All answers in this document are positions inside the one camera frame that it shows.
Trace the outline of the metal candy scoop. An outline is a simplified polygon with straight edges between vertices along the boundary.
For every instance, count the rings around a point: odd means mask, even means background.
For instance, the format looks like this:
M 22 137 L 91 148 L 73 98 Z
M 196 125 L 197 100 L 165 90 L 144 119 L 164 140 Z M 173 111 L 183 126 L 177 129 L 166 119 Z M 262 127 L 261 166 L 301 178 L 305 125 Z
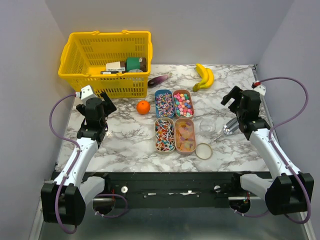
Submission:
M 239 129 L 238 119 L 234 117 L 222 127 L 222 129 L 218 132 L 218 136 L 215 137 L 213 140 L 216 141 L 220 137 L 230 136 L 238 129 Z

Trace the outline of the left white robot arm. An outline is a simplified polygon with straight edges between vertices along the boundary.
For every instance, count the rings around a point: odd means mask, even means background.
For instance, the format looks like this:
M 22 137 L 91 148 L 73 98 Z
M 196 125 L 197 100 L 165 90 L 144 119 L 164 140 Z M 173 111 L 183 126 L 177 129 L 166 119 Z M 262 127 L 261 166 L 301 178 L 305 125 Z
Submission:
M 117 108 L 106 92 L 97 97 L 88 86 L 74 96 L 82 101 L 76 110 L 84 119 L 77 139 L 69 140 L 74 144 L 73 152 L 53 182 L 42 186 L 40 195 L 45 222 L 78 226 L 91 199 L 96 194 L 107 197 L 111 191 L 111 185 L 103 178 L 91 177 L 83 182 L 83 177 L 108 131 L 107 118 Z

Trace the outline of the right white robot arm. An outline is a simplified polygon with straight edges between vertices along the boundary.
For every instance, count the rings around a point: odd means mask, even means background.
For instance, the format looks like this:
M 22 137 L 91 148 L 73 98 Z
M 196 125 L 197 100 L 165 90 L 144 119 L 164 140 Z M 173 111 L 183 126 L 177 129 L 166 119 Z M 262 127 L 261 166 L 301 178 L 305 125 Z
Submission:
M 260 117 L 260 93 L 235 86 L 223 97 L 221 104 L 236 115 L 239 129 L 257 149 L 272 177 L 269 182 L 255 173 L 242 172 L 230 183 L 230 191 L 241 196 L 251 192 L 265 201 L 273 215 L 311 212 L 314 179 L 302 173 L 288 158 L 274 138 L 268 123 Z

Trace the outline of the clear plastic jar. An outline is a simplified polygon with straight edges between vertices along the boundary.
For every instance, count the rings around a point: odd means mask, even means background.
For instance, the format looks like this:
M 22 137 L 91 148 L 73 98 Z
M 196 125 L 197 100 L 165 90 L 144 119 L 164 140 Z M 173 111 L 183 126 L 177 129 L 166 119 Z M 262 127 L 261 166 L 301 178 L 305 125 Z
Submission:
M 203 119 L 199 124 L 199 129 L 203 133 L 213 133 L 216 130 L 216 123 L 212 119 Z

